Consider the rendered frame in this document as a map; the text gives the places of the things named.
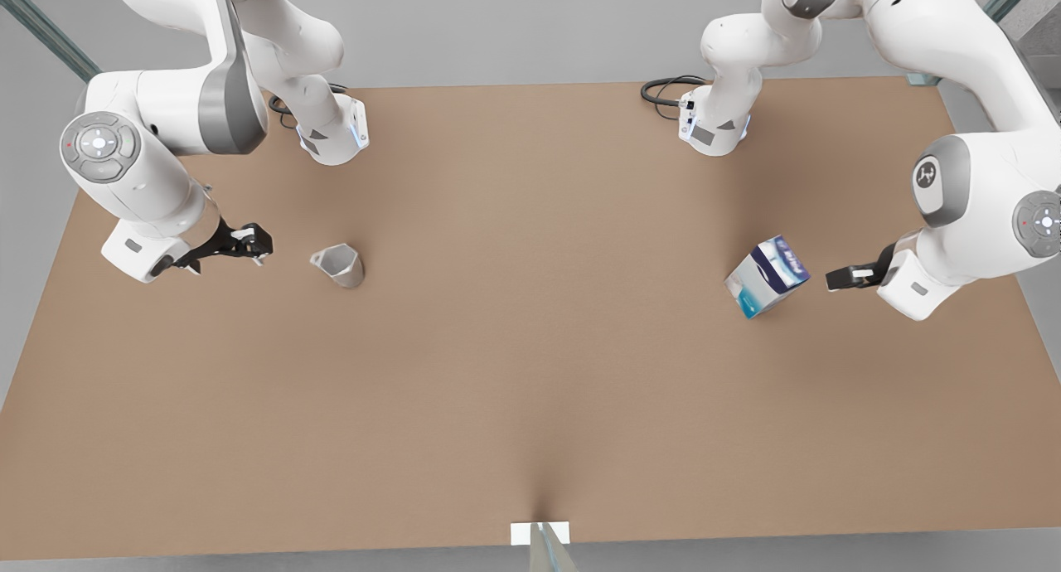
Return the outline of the grey faceted cup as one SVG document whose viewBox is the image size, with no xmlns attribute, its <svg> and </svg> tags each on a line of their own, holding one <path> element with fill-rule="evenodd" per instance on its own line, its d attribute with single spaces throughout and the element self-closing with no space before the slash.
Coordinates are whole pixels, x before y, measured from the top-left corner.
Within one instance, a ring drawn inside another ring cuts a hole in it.
<svg viewBox="0 0 1061 572">
<path fill-rule="evenodd" d="M 325 250 L 314 252 L 308 261 L 343 288 L 356 288 L 365 278 L 360 252 L 348 244 L 333 245 Z"/>
</svg>

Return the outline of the blue and white carton box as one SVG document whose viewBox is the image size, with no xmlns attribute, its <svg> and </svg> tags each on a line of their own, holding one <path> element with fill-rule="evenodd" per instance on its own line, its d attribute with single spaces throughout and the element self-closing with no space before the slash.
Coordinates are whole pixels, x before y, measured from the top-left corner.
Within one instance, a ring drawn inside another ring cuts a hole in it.
<svg viewBox="0 0 1061 572">
<path fill-rule="evenodd" d="M 792 250 L 784 236 L 759 243 L 724 281 L 747 319 L 756 318 L 780 304 L 811 274 Z"/>
</svg>

